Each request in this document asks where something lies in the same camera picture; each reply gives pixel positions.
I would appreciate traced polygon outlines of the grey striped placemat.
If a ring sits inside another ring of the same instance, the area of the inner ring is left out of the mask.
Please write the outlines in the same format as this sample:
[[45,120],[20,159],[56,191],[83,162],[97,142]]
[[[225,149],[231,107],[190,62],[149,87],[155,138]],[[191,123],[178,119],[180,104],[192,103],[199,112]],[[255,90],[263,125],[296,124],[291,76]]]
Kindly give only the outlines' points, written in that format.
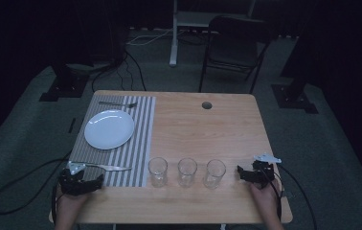
[[[138,103],[133,108],[123,106],[101,105],[98,102],[119,104]],[[105,110],[122,110],[128,113],[134,123],[134,132],[123,145],[114,149],[96,149],[84,138],[87,122],[96,114]],[[144,187],[147,184],[148,162],[151,132],[155,111],[155,99],[148,96],[118,96],[95,94],[89,104],[87,113],[74,144],[69,160],[73,163],[91,163],[109,166],[131,167],[125,172],[106,172],[100,168],[86,167],[83,179],[89,181],[104,175],[105,187]]]

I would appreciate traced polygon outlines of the white round plate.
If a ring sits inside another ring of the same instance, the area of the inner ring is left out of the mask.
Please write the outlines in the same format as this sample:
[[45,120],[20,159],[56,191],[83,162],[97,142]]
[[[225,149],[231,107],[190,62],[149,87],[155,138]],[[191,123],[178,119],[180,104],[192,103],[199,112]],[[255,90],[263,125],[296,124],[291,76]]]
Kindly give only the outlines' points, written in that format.
[[135,123],[128,113],[122,110],[105,110],[87,122],[84,138],[93,148],[112,150],[130,139],[134,127]]

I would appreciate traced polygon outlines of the silver fork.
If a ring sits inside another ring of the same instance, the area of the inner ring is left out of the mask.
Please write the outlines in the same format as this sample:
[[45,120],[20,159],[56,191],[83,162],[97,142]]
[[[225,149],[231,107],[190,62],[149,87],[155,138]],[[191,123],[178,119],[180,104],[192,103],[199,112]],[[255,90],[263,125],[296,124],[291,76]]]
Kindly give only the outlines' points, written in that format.
[[138,105],[138,103],[112,103],[112,102],[98,102],[101,105],[112,105],[112,106],[123,106],[127,108],[133,108]]

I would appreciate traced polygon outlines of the black stand with base plate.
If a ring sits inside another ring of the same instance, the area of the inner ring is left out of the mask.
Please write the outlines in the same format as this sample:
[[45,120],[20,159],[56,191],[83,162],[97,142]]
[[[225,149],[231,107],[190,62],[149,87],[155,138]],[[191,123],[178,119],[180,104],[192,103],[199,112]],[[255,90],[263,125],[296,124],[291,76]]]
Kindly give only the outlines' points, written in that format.
[[66,65],[54,47],[44,49],[56,77],[39,100],[41,102],[56,102],[59,98],[80,98],[89,80],[89,75],[76,74]]
[[302,109],[308,114],[317,114],[318,110],[305,94],[308,70],[311,63],[306,56],[308,45],[300,38],[283,68],[282,76],[291,78],[290,84],[272,84],[272,91],[279,108]]

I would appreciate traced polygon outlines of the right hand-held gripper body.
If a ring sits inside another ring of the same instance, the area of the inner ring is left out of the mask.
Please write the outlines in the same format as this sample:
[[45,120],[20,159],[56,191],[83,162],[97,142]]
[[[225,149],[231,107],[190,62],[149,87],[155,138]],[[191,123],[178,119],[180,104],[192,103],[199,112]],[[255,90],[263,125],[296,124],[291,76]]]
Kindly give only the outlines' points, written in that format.
[[257,177],[256,183],[259,183],[264,188],[269,182],[275,179],[274,165],[281,163],[282,160],[280,158],[266,152],[260,155],[255,155],[252,166]]

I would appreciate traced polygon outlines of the black folding chair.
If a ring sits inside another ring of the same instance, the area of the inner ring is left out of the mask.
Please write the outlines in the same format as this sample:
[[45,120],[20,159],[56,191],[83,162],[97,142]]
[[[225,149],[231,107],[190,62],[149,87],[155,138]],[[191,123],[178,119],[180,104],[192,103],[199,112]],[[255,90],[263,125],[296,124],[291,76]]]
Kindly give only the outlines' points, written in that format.
[[229,15],[214,17],[208,27],[199,92],[210,67],[246,73],[246,80],[256,71],[249,89],[252,94],[272,39],[272,28],[263,20]]

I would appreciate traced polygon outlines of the clear drinking glass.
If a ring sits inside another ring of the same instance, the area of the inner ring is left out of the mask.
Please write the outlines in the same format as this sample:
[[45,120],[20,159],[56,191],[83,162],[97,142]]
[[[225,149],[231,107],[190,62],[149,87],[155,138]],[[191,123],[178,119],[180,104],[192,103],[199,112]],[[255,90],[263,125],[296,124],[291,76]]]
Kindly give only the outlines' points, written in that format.
[[167,184],[168,162],[162,157],[155,157],[148,162],[151,185],[156,188]]
[[206,174],[203,180],[204,185],[209,189],[217,188],[225,173],[226,166],[221,160],[211,160],[206,167]]
[[183,158],[178,162],[178,184],[188,188],[194,182],[197,171],[197,163],[192,158]]

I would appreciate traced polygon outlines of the silver table knife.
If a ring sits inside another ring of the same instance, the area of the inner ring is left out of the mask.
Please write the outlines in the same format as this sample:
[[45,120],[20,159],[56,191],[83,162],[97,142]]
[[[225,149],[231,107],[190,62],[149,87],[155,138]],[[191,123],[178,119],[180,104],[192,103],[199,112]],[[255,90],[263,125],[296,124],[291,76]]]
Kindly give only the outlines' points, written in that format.
[[109,165],[101,165],[101,164],[91,164],[91,163],[83,163],[86,167],[94,167],[105,170],[106,172],[125,172],[132,170],[131,167],[120,167],[120,166],[109,166]]

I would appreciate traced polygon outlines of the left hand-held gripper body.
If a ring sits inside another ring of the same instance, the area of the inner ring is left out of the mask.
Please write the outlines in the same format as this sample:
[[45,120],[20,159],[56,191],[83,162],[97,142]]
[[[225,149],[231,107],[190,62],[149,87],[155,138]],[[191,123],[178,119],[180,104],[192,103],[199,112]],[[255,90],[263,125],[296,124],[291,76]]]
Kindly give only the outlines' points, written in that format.
[[79,196],[87,193],[83,180],[85,165],[69,161],[66,168],[60,173],[58,182],[61,191],[70,196]]

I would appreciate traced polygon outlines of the white metal desk frame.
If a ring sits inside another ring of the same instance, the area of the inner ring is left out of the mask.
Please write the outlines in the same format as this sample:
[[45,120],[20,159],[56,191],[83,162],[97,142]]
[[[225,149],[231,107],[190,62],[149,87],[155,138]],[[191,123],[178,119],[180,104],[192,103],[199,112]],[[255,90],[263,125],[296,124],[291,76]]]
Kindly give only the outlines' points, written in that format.
[[198,29],[207,28],[210,21],[218,15],[232,15],[238,18],[250,18],[253,14],[256,2],[257,0],[249,0],[246,13],[231,13],[226,11],[180,11],[178,9],[178,0],[173,0],[172,40],[169,60],[170,67],[175,67],[177,65],[178,29],[180,27],[195,27]]

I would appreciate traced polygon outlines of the person's left hand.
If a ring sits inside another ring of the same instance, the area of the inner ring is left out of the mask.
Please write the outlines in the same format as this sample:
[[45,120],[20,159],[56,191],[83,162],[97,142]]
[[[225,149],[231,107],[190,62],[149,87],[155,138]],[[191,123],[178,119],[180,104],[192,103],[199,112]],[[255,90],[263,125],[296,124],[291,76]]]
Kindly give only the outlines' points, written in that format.
[[57,187],[57,213],[62,212],[78,212],[81,207],[86,203],[89,194],[85,195],[66,195]]

